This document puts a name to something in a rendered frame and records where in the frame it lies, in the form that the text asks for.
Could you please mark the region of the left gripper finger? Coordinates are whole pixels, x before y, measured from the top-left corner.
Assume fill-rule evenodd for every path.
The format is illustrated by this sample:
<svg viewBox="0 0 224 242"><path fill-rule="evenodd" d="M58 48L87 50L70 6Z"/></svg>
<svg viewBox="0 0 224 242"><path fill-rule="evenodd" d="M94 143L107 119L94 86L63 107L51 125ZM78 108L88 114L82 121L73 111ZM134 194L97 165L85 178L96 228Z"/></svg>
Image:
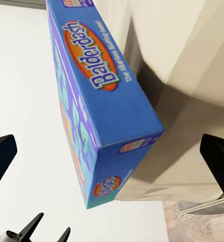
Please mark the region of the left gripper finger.
<svg viewBox="0 0 224 242"><path fill-rule="evenodd" d="M16 235L16 242L27 242L33 234L44 213L39 213L19 234Z"/></svg>
<svg viewBox="0 0 224 242"><path fill-rule="evenodd" d="M71 232L71 229L70 227L68 227L68 229L65 231L65 233L62 235L62 237L59 239L58 242L67 242L70 232Z"/></svg>

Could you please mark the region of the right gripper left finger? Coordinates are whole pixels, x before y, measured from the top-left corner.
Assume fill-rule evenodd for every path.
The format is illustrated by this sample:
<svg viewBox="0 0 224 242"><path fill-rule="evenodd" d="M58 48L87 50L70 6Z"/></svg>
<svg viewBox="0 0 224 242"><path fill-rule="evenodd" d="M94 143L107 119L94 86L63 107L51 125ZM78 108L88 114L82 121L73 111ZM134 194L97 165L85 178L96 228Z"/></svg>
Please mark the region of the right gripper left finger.
<svg viewBox="0 0 224 242"><path fill-rule="evenodd" d="M14 135L0 137L0 180L17 154L17 144Z"/></svg>

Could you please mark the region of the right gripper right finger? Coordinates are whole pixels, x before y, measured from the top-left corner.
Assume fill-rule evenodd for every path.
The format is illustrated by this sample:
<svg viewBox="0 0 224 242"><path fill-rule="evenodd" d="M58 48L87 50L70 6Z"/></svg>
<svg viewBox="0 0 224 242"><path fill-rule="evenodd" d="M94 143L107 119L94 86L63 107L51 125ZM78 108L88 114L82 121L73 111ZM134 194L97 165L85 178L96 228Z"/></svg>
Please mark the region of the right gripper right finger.
<svg viewBox="0 0 224 242"><path fill-rule="evenodd" d="M224 193L224 139L204 134L200 153Z"/></svg>

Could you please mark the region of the board game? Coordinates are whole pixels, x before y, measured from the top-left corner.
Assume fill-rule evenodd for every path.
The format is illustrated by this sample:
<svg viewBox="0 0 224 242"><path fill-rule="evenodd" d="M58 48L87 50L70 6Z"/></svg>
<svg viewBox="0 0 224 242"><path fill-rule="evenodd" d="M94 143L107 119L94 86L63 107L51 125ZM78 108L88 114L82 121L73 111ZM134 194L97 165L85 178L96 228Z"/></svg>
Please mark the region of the board game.
<svg viewBox="0 0 224 242"><path fill-rule="evenodd" d="M165 129L92 0L46 0L61 116L87 210L114 201Z"/></svg>

